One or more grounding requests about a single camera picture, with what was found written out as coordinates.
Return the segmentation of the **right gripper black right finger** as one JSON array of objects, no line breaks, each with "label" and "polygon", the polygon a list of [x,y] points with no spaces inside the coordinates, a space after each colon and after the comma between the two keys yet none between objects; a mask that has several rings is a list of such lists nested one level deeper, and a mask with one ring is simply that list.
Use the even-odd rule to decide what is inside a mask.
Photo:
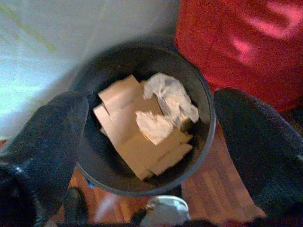
[{"label": "right gripper black right finger", "polygon": [[303,218],[303,137],[273,107],[240,90],[217,90],[214,106],[254,203],[270,218]]}]

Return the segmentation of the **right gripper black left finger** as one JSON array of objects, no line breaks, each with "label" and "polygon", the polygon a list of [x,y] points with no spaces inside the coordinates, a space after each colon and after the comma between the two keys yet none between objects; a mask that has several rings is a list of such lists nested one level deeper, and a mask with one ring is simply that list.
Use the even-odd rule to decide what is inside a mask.
[{"label": "right gripper black left finger", "polygon": [[0,227],[44,227],[59,211],[88,111],[78,92],[57,95],[0,149]]}]

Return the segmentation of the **white tissue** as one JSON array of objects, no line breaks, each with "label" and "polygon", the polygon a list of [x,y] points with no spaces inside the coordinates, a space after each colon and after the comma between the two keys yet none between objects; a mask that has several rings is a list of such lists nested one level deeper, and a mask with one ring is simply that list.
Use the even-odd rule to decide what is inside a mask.
[{"label": "white tissue", "polygon": [[142,111],[137,111],[135,114],[140,132],[154,145],[160,144],[174,130],[174,124],[165,115]]}]

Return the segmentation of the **flattened cardboard box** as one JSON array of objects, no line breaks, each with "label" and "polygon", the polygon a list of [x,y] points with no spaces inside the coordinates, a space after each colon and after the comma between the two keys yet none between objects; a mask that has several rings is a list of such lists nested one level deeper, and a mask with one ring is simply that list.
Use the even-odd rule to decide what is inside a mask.
[{"label": "flattened cardboard box", "polygon": [[[143,181],[161,175],[191,149],[192,135],[180,131],[162,114],[157,99],[144,99],[143,82],[133,75],[118,80],[99,92],[102,103],[93,109],[106,136],[137,178]],[[144,114],[160,126],[151,130],[157,138],[169,126],[172,132],[158,144],[140,130],[136,118]]]}]

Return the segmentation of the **black round trash bin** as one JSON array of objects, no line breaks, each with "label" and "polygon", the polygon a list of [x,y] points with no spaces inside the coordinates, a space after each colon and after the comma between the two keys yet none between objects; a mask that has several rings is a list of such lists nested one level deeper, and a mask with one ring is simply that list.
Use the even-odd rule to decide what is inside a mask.
[{"label": "black round trash bin", "polygon": [[[115,81],[129,75],[134,75],[137,80],[146,80],[157,72],[174,76],[183,84],[198,107],[199,121],[191,130],[193,149],[174,167],[141,181],[100,132],[100,124],[92,109],[101,102],[97,93]],[[175,50],[139,43],[111,47],[78,70],[70,90],[88,98],[89,113],[77,169],[96,187],[121,196],[164,194],[190,178],[209,153],[216,126],[213,94],[201,71]]]}]

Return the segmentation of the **red cushion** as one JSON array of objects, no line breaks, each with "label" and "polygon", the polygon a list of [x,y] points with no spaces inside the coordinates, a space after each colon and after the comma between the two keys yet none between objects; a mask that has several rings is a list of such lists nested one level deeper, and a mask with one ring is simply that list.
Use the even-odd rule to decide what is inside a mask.
[{"label": "red cushion", "polygon": [[303,0],[180,0],[175,43],[212,90],[303,105]]}]

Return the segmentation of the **crumpled white paper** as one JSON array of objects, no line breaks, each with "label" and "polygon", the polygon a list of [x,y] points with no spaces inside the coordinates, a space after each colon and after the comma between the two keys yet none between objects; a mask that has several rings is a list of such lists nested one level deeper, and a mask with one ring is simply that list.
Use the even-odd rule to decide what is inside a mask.
[{"label": "crumpled white paper", "polygon": [[198,108],[176,78],[158,72],[146,81],[143,92],[146,99],[157,98],[162,113],[182,132],[199,120]]}]

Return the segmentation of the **upright quilted mattress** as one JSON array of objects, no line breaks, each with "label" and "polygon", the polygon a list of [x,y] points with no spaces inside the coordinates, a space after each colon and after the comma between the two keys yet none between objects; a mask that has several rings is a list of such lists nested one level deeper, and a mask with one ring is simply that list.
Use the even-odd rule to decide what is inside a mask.
[{"label": "upright quilted mattress", "polygon": [[179,0],[0,0],[0,140],[95,54],[137,39],[173,44],[178,9]]}]

